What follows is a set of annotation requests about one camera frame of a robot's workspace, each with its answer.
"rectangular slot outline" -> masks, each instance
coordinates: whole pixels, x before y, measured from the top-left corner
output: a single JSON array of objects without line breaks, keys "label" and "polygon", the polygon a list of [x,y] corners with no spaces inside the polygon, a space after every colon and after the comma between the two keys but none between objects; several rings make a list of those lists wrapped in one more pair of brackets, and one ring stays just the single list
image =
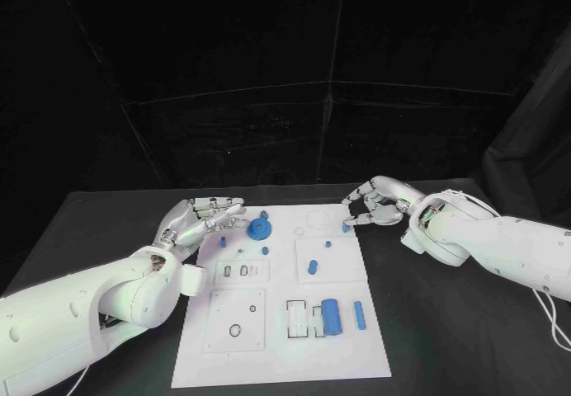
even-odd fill
[{"label": "rectangular slot outline", "polygon": [[[289,299],[286,301],[286,312],[289,311],[289,303],[302,303],[303,302],[303,309],[307,309],[307,301],[304,299]],[[306,335],[300,336],[300,337],[290,337],[289,339],[294,339],[294,338],[310,338],[310,327],[306,328]]]},{"label": "rectangular slot outline", "polygon": [[316,308],[322,309],[322,305],[312,307],[312,315],[313,315],[313,330],[316,333],[316,338],[325,338],[325,325],[323,325],[323,335],[317,336],[317,327],[316,327]]}]

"small blue piece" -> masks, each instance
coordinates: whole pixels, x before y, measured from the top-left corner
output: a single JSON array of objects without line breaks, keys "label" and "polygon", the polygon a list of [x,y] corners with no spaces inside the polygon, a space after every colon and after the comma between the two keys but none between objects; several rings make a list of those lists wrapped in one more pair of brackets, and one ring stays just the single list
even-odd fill
[{"label": "small blue piece", "polygon": [[251,221],[247,233],[255,241],[261,241],[270,236],[271,223],[268,222],[268,212],[265,210],[261,211],[260,218]]},{"label": "small blue piece", "polygon": [[366,324],[365,324],[365,316],[364,316],[364,305],[361,304],[361,301],[355,302],[355,315],[356,315],[356,325],[359,326],[359,330],[365,330]]},{"label": "small blue piece", "polygon": [[316,261],[316,260],[312,260],[312,261],[309,262],[309,270],[307,270],[307,272],[309,272],[312,275],[316,274],[316,272],[317,272],[317,261]]},{"label": "small blue piece", "polygon": [[336,299],[325,299],[322,301],[322,316],[325,335],[336,336],[343,332]]}]

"white robotic arm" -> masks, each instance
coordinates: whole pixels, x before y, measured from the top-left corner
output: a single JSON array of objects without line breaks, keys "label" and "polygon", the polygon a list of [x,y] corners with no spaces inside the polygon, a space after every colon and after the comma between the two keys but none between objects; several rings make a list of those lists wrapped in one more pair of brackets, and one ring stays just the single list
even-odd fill
[{"label": "white robotic arm", "polygon": [[426,196],[388,177],[374,177],[348,196],[371,210],[345,220],[348,225],[398,223],[411,216],[402,244],[427,252],[450,266],[473,256],[496,275],[571,301],[571,232],[551,225],[500,216],[462,192]]},{"label": "white robotic arm", "polygon": [[183,200],[153,246],[0,299],[0,396],[48,389],[167,320],[180,294],[201,294],[208,270],[182,262],[208,233],[248,225],[232,217],[245,212],[242,203]]}]

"dark table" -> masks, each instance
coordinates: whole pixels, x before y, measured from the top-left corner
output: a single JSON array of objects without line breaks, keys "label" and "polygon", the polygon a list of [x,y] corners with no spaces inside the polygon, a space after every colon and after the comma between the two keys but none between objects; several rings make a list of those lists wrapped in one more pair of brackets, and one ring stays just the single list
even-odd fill
[{"label": "dark table", "polygon": [[[451,188],[485,198],[470,179],[411,184],[427,194]],[[356,187],[75,192],[7,293],[127,257],[153,241],[160,220],[180,199],[240,196],[247,205],[323,204],[340,202]],[[489,273],[473,259],[451,267],[413,252],[400,243],[407,223],[356,228],[391,378],[170,389],[188,305],[180,297],[166,323],[92,365],[74,395],[570,394],[571,353],[554,344],[532,291]],[[565,325],[570,307],[560,300],[555,303]],[[77,378],[42,394],[65,394]]]}]

